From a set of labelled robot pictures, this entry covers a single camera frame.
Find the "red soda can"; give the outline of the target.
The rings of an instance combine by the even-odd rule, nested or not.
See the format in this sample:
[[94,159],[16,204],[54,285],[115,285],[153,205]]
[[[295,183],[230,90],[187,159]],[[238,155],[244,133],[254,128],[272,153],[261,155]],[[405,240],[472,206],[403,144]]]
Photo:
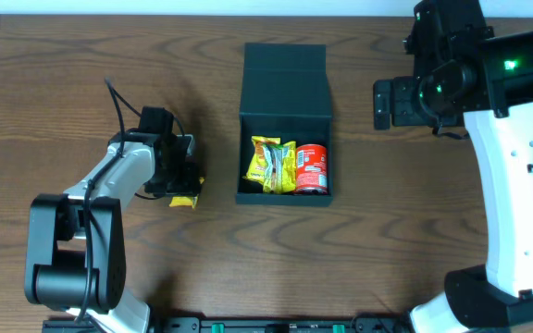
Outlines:
[[318,144],[305,144],[296,154],[296,193],[328,194],[328,152]]

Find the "orange yellow snack packet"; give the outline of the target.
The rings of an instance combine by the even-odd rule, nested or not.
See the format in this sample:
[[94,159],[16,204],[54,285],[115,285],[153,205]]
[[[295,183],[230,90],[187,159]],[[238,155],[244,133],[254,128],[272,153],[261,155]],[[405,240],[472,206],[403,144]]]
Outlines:
[[263,145],[280,144],[281,138],[253,136],[251,140],[254,147],[254,155],[251,158],[251,162],[243,178],[263,184],[265,180],[265,171],[267,168],[267,161],[265,159]]

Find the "small yellow snack packet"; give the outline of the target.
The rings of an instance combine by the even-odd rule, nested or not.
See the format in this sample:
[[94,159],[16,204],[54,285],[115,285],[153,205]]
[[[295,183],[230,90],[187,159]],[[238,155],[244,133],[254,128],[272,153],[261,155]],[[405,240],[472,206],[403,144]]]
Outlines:
[[169,197],[171,198],[169,206],[184,206],[194,209],[198,204],[204,182],[205,179],[203,177],[200,177],[192,184],[186,184],[183,188],[176,190],[174,193],[171,193],[169,195]]

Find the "black gift box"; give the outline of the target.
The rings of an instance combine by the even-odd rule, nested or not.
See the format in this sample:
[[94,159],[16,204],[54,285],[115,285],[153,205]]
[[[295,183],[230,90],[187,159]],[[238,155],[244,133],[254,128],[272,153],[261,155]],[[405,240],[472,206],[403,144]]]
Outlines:
[[[237,204],[328,207],[333,201],[333,106],[324,44],[247,43],[240,103]],[[328,193],[266,194],[244,178],[254,155],[253,136],[327,149]]]

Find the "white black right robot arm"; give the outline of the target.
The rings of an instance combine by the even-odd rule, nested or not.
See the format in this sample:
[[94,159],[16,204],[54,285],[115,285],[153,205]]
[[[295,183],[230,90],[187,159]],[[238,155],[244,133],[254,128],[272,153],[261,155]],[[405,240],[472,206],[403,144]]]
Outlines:
[[374,126],[465,128],[482,183],[485,264],[452,271],[441,294],[409,314],[414,332],[505,331],[533,321],[533,31],[415,28],[410,77],[374,86]]

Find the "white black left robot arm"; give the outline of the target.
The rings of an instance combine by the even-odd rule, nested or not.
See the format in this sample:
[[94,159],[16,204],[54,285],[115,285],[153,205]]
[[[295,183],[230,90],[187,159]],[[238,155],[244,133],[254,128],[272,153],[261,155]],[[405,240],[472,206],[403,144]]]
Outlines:
[[29,212],[24,294],[72,315],[61,330],[151,332],[151,306],[126,284],[122,215],[139,190],[153,199],[199,194],[191,134],[116,134],[98,165],[60,194],[39,194]]

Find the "yellow snack bar wrapper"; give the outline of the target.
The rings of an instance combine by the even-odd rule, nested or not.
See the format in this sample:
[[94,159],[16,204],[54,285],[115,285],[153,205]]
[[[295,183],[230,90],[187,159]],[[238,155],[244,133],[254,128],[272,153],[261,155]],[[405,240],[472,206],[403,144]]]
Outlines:
[[283,194],[292,192],[296,188],[296,142],[287,142],[282,146],[284,148],[283,167],[281,169]]

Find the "green yellow snack bar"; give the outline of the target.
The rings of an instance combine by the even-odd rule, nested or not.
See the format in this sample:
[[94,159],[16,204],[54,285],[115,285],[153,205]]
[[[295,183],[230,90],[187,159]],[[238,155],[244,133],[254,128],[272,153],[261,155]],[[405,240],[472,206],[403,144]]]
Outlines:
[[265,144],[263,146],[266,160],[266,170],[264,175],[263,192],[270,194],[282,194],[282,167],[283,151],[281,144]]

